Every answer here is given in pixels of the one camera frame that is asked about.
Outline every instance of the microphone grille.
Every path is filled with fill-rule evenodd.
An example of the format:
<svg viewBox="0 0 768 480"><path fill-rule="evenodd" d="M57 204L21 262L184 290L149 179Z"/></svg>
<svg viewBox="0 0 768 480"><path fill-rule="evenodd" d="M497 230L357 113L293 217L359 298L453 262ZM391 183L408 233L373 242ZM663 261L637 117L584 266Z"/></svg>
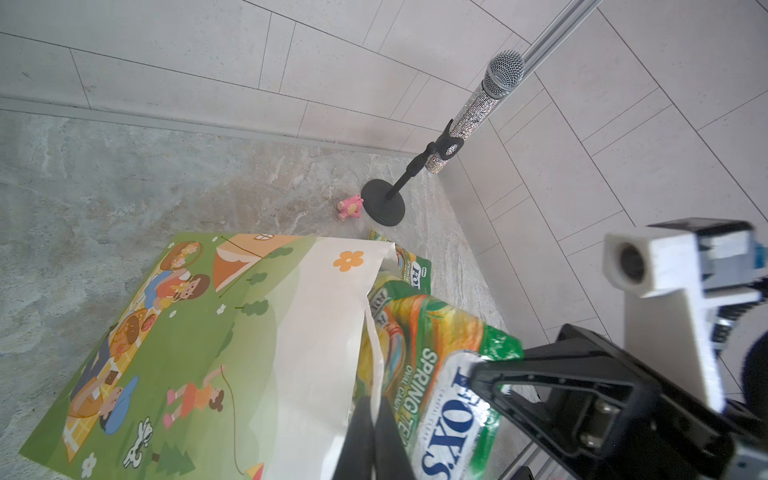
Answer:
<svg viewBox="0 0 768 480"><path fill-rule="evenodd" d="M504 97L515 89L515 85L523 78L523 73L523 57L514 50L505 50L492 58L488 64L482 81L483 90L492 98Z"/></svg>

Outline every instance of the black microphone stand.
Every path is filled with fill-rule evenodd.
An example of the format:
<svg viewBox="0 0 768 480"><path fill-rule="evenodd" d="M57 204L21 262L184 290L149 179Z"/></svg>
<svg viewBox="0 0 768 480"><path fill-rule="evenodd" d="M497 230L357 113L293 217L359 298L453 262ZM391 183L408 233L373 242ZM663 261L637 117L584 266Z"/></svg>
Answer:
<svg viewBox="0 0 768 480"><path fill-rule="evenodd" d="M411 163L406 167L406 172L394 185L379 178L363 185L360 192L362 206L377 223L386 227L394 227L400 223L406 215L406 202L402 199L400 189L408 183L408 180L411 180L424 168L427 160L433 154L439 154L440 158L448 160L461 149L464 145L464 140L458 137L451 137L450 129L452 123L453 120L448 122L448 125L437 141L429 142L426 150L411 160Z"/></svg>

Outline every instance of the marble surface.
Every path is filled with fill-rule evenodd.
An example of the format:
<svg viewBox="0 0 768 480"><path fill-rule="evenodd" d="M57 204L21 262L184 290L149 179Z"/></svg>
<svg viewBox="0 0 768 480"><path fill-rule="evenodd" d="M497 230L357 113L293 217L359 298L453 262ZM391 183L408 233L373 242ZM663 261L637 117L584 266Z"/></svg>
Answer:
<svg viewBox="0 0 768 480"><path fill-rule="evenodd" d="M397 227L336 220L336 202L409 161L0 111L0 478L57 478L18 449L178 231L375 227L433 262L434 296L504 329L436 176L405 188ZM521 444L511 429L498 446Z"/></svg>

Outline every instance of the pink bear figurine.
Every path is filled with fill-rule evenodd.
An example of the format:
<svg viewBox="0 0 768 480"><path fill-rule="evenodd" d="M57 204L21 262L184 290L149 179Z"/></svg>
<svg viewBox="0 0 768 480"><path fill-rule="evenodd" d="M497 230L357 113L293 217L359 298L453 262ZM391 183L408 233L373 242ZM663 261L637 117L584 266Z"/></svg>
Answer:
<svg viewBox="0 0 768 480"><path fill-rule="evenodd" d="M340 201L336 208L339 209L339 220L344 221L350 215L355 218L360 218L360 211L362 210L362 198L359 195L347 198Z"/></svg>

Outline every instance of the blue hat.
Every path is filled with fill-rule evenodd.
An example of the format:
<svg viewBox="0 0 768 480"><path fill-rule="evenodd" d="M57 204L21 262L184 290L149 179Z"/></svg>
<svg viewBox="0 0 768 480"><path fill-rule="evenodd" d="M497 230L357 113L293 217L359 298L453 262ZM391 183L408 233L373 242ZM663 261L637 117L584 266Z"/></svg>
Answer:
<svg viewBox="0 0 768 480"><path fill-rule="evenodd" d="M118 398L118 402L115 404L114 410L112 410L112 413L107 419L107 425L104 426L104 431L107 433L107 435L112 435L120 428L121 425L123 425L125 416L128 414L128 406L131 405L131 395L136 389L136 385L138 383L139 377L135 376L131 379L130 382L128 382L128 384L125 386L125 389L123 389L123 392L120 394L120 398Z"/></svg>

